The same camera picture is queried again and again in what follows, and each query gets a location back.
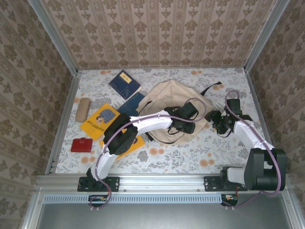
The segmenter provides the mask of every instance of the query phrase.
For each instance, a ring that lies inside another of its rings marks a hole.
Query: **patterned wall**
[[[18,228],[48,162],[71,75],[26,0],[0,1],[0,228]]]
[[[275,0],[42,0],[78,67],[242,66]]]
[[[273,144],[305,208],[305,1],[291,0],[251,72]]]

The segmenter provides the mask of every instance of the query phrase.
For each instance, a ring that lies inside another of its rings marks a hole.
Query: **white table surface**
[[[56,173],[86,173],[101,152],[99,142],[93,142],[91,153],[70,152],[73,139],[88,137],[75,121],[79,100],[91,99],[89,116],[104,103],[119,108],[125,100],[108,85],[120,70],[83,71],[74,100],[68,128],[59,155]],[[243,114],[252,117],[255,127],[263,134],[250,88],[243,68],[202,69],[129,69],[126,70],[141,86],[146,95],[159,82],[174,79],[198,92],[221,81],[223,85],[210,88],[205,94],[216,109],[224,108],[224,96],[232,89],[240,92]],[[231,134],[219,137],[207,124],[200,134],[183,146],[163,146],[142,135],[145,146],[117,160],[110,169],[112,174],[207,174],[219,173],[223,166],[243,166],[248,152],[242,142]]]

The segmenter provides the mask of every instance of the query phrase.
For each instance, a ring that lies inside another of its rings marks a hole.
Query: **wallet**
[[[92,139],[91,138],[75,138],[72,142],[71,152],[76,153],[89,153],[92,148]]]

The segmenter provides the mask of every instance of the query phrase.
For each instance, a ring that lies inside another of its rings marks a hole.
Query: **dark blue notebook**
[[[124,70],[111,80],[109,85],[126,100],[142,89],[140,84]]]
[[[138,116],[136,109],[139,103],[144,98],[140,92],[137,92],[133,97],[131,97],[126,103],[124,103],[117,111],[122,114],[126,113],[128,116]]]

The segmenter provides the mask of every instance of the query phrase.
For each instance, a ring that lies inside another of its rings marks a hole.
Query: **yellow booklet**
[[[96,141],[104,135],[105,130],[119,114],[109,104],[104,104],[81,125],[81,129]]]
[[[136,136],[136,138],[134,139],[132,146],[129,148],[129,150],[127,150],[125,153],[123,153],[122,155],[119,155],[116,159],[120,159],[128,154],[130,154],[132,151],[142,147],[145,145],[145,142],[143,140],[143,138],[141,136]],[[104,142],[100,141],[100,146],[103,148],[104,146]]]

